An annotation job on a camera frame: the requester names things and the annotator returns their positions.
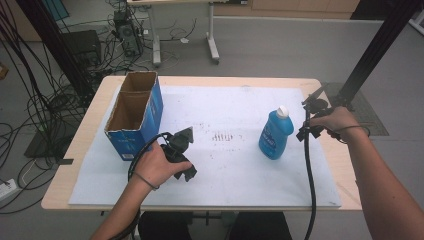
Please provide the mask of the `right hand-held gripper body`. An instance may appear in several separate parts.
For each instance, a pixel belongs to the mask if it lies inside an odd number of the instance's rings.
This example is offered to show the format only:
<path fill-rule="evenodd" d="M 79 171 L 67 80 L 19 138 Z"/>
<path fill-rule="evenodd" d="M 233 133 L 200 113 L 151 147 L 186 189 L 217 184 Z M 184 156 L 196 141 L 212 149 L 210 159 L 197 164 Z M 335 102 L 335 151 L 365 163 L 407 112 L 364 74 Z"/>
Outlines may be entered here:
<path fill-rule="evenodd" d="M 324 84 L 313 93 L 309 94 L 302 102 L 302 106 L 306 113 L 305 121 L 303 123 L 304 127 L 310 125 L 311 118 L 321 118 L 329 115 L 333 111 L 333 109 L 329 106 L 328 101 L 321 98 L 321 95 L 324 93 L 326 88 L 327 85 Z"/>

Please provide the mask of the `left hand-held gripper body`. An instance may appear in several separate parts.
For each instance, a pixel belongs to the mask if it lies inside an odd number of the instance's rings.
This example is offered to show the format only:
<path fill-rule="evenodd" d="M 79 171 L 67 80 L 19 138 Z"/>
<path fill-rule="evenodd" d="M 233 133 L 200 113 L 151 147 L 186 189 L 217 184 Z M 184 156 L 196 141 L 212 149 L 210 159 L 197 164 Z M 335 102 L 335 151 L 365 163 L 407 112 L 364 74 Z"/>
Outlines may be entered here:
<path fill-rule="evenodd" d="M 162 150 L 171 163 L 179 163 L 187 161 L 184 152 L 189 145 L 194 142 L 193 128 L 188 127 L 175 134 L 167 134 L 165 143 L 161 145 Z"/>

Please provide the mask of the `blue bottle with white cap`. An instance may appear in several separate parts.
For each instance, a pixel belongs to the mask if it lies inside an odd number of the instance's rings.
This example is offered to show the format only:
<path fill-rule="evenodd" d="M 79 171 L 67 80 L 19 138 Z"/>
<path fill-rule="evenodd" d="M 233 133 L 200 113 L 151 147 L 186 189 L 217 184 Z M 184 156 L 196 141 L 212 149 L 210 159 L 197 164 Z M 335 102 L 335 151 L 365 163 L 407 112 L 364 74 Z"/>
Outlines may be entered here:
<path fill-rule="evenodd" d="M 288 137 L 294 132 L 289 110 L 280 105 L 268 115 L 259 138 L 259 148 L 271 160 L 279 159 L 285 151 Z"/>

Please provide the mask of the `blue cardboard box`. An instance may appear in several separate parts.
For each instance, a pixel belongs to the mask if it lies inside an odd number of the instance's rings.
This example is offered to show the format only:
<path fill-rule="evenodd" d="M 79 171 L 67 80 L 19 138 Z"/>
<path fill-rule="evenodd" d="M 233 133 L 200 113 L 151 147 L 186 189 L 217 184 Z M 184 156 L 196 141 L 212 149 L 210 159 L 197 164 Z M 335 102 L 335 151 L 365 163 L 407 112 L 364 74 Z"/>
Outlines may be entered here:
<path fill-rule="evenodd" d="M 105 134 L 124 161 L 131 161 L 159 133 L 163 99 L 154 71 L 128 73 L 118 91 Z"/>

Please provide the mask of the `person's left hand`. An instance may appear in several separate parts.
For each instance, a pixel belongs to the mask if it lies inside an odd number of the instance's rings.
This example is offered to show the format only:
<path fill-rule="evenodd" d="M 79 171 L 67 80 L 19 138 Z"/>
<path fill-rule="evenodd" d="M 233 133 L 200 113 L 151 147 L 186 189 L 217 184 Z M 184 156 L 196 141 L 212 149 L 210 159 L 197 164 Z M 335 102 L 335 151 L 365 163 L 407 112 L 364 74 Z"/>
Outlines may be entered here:
<path fill-rule="evenodd" d="M 187 170 L 191 166 L 192 164 L 189 161 L 180 163 L 169 162 L 161 146 L 155 141 L 151 145 L 151 149 L 139 159 L 130 183 L 137 190 L 157 190 L 172 175 Z"/>

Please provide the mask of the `person's right hand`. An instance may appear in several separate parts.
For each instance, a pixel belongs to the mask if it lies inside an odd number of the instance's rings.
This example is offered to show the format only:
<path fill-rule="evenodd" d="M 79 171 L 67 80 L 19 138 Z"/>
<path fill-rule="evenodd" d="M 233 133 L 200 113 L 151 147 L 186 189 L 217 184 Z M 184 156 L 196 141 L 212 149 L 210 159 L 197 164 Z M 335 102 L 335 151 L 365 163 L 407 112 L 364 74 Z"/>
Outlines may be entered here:
<path fill-rule="evenodd" d="M 331 132 L 339 134 L 340 138 L 346 143 L 366 137 L 363 128 L 345 107 L 336 107 L 330 115 L 311 119 L 310 125 L 322 126 Z"/>

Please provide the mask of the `white foam mat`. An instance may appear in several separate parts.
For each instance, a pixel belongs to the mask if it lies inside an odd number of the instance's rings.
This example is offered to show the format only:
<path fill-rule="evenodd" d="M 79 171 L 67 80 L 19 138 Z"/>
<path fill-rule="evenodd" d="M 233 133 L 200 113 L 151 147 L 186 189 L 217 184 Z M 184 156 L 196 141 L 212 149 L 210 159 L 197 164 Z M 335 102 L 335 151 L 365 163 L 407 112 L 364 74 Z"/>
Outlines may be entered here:
<path fill-rule="evenodd" d="M 305 112 L 298 88 L 164 86 L 160 129 L 192 127 L 186 157 L 197 174 L 170 178 L 144 200 L 145 209 L 338 208 L 340 200 L 321 144 L 290 135 L 282 156 L 267 158 L 258 141 L 271 111 L 284 105 L 296 128 Z"/>

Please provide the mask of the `person's left leg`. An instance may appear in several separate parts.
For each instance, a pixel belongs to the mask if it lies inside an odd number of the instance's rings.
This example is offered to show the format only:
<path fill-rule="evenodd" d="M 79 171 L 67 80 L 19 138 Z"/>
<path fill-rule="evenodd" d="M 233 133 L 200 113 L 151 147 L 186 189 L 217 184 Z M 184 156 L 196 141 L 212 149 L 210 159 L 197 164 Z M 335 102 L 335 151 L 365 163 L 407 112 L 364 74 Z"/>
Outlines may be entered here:
<path fill-rule="evenodd" d="M 138 222 L 141 240 L 192 240 L 192 218 L 183 212 L 144 212 Z"/>

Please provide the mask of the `person's leg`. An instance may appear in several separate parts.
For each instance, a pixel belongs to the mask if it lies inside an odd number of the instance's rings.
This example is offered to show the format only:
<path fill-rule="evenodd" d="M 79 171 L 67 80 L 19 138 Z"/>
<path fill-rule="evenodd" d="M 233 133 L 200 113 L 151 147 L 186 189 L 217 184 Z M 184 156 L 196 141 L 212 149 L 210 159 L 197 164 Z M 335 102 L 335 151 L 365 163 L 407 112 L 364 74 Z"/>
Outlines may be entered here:
<path fill-rule="evenodd" d="M 183 212 L 144 212 L 138 222 L 141 240 L 192 240 L 192 218 Z"/>
<path fill-rule="evenodd" d="M 229 240 L 292 240 L 282 212 L 240 212 Z"/>

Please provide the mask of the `person's right leg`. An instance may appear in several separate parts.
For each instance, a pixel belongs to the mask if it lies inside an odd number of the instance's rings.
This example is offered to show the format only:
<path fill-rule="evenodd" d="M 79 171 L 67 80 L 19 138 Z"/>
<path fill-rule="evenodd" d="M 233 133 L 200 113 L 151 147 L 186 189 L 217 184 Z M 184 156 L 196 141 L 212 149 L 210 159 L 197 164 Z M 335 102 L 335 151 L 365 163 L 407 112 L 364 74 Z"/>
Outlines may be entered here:
<path fill-rule="evenodd" d="M 240 212 L 229 240 L 292 240 L 282 212 Z"/>

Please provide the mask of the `wooden cabinet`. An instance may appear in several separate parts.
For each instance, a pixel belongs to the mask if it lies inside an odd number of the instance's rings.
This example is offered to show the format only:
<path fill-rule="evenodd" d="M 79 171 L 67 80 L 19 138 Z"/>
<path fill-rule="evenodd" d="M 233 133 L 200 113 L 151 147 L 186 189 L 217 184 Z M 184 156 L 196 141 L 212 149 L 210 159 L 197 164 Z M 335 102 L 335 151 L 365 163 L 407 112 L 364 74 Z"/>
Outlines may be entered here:
<path fill-rule="evenodd" d="M 216 16 L 349 19 L 360 0 L 241 0 L 216 3 Z"/>

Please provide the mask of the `black computer tower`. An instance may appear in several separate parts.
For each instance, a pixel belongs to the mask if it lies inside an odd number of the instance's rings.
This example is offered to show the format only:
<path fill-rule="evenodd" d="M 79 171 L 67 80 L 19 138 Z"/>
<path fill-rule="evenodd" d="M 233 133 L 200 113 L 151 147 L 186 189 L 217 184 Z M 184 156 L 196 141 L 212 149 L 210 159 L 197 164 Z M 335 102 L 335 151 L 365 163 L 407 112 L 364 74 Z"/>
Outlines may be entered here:
<path fill-rule="evenodd" d="M 118 37 L 122 41 L 124 55 L 139 56 L 141 54 L 140 39 L 128 11 L 115 11 L 113 21 Z"/>

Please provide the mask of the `dark floor plate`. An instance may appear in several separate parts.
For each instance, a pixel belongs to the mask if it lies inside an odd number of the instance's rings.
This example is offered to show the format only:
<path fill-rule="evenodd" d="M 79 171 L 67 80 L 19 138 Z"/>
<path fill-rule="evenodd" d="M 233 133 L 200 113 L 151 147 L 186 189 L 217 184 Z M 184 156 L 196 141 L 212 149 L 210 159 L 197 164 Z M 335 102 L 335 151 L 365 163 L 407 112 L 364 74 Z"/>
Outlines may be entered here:
<path fill-rule="evenodd" d="M 51 132 L 37 131 L 24 152 L 27 158 L 63 158 L 74 136 L 75 130 L 59 129 Z"/>

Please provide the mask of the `white power strip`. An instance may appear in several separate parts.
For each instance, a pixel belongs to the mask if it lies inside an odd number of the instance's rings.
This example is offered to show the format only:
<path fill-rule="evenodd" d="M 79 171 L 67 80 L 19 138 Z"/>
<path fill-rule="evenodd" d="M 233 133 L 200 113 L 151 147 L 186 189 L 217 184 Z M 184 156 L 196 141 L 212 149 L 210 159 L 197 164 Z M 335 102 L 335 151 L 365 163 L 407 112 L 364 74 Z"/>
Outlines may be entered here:
<path fill-rule="evenodd" d="M 14 179 L 10 179 L 5 183 L 0 184 L 0 201 L 11 196 L 18 190 Z"/>

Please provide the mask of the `white desk frame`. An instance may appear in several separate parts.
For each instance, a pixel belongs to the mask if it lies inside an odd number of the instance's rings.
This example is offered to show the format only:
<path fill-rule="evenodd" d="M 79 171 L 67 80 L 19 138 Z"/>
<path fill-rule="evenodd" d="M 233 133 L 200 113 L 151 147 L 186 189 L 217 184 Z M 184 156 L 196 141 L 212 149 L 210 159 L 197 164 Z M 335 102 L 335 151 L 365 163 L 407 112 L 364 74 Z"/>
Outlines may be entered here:
<path fill-rule="evenodd" d="M 149 25 L 152 34 L 152 64 L 159 67 L 161 60 L 161 42 L 157 34 L 155 26 L 154 5 L 161 4 L 192 4 L 203 3 L 208 5 L 208 31 L 206 32 L 206 40 L 210 50 L 211 59 L 215 63 L 219 63 L 220 56 L 214 38 L 214 4 L 216 2 L 227 2 L 228 0 L 126 0 L 130 6 L 141 6 L 147 11 Z"/>

